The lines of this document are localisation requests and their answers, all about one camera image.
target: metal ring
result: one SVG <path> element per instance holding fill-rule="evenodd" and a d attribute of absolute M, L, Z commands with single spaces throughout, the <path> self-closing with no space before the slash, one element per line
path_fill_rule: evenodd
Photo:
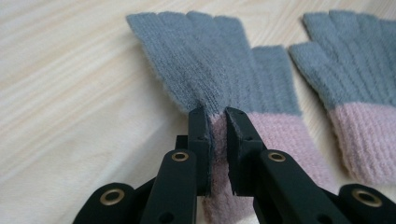
<path fill-rule="evenodd" d="M 189 158 L 189 154 L 185 152 L 177 152 L 172 155 L 174 161 L 186 161 Z"/>
<path fill-rule="evenodd" d="M 271 159 L 272 161 L 285 161 L 286 157 L 280 153 L 277 152 L 271 152 L 268 154 L 268 158 Z"/>
<path fill-rule="evenodd" d="M 370 193 L 367 190 L 364 190 L 364 189 L 353 189 L 352 190 L 352 195 L 360 203 L 364 203 L 364 204 L 366 204 L 368 206 L 380 207 L 382 205 L 381 199 L 379 199 L 378 197 L 376 197 L 374 194 Z"/>
<path fill-rule="evenodd" d="M 119 196 L 115 199 L 108 200 L 106 197 L 110 193 L 118 193 Z M 113 204 L 119 203 L 123 199 L 124 196 L 125 196 L 125 193 L 122 189 L 109 189 L 104 194 L 102 194 L 102 196 L 100 197 L 100 202 L 104 205 L 113 205 Z"/>

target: light wood surface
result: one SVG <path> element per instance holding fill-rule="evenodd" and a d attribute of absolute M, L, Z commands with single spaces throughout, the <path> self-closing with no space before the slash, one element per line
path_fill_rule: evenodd
<path fill-rule="evenodd" d="M 71 223 L 110 182 L 157 174 L 187 117 L 155 79 L 125 16 L 198 10 L 239 18 L 252 47 L 307 40 L 301 17 L 346 8 L 396 19 L 395 1 L 0 1 L 0 223 Z M 341 185 L 321 102 L 294 69 L 304 121 Z M 396 201 L 396 186 L 376 187 Z"/>

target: knitted glove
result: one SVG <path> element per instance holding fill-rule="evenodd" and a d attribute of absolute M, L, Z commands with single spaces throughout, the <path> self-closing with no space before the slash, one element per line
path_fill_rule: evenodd
<path fill-rule="evenodd" d="M 287 151 L 316 183 L 332 189 L 325 162 L 302 122 L 281 47 L 253 53 L 241 23 L 227 17 L 165 12 L 127 20 L 181 110 L 204 106 L 210 117 L 215 158 L 212 195 L 204 199 L 206 221 L 235 223 L 254 214 L 252 199 L 234 197 L 227 176 L 226 105 L 247 112 L 269 148 Z"/>
<path fill-rule="evenodd" d="M 313 40 L 290 53 L 329 112 L 346 168 L 396 183 L 396 23 L 348 11 L 308 13 Z"/>

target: tabletop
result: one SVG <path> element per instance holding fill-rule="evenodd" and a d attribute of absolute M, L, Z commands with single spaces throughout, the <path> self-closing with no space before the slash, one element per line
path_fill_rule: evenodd
<path fill-rule="evenodd" d="M 0 1 L 0 223 L 71 223 L 99 187 L 154 177 L 182 114 L 155 78 L 125 16 L 197 10 L 243 23 L 251 47 L 308 40 L 305 12 L 342 8 L 396 19 L 395 1 Z M 341 186 L 317 94 L 293 67 L 304 122 Z M 375 186 L 396 201 L 396 186 Z M 198 222 L 203 223 L 198 209 Z"/>

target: wooden table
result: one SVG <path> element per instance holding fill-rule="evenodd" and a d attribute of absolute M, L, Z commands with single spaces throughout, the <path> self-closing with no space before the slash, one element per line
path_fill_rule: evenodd
<path fill-rule="evenodd" d="M 307 40 L 301 17 L 346 8 L 396 19 L 395 1 L 0 2 L 0 223 L 70 223 L 97 188 L 157 174 L 187 116 L 155 79 L 125 16 L 198 10 L 239 18 L 252 47 Z M 332 125 L 294 69 L 304 121 L 339 185 Z M 396 186 L 377 189 L 396 201 Z M 203 222 L 199 211 L 198 221 Z"/>

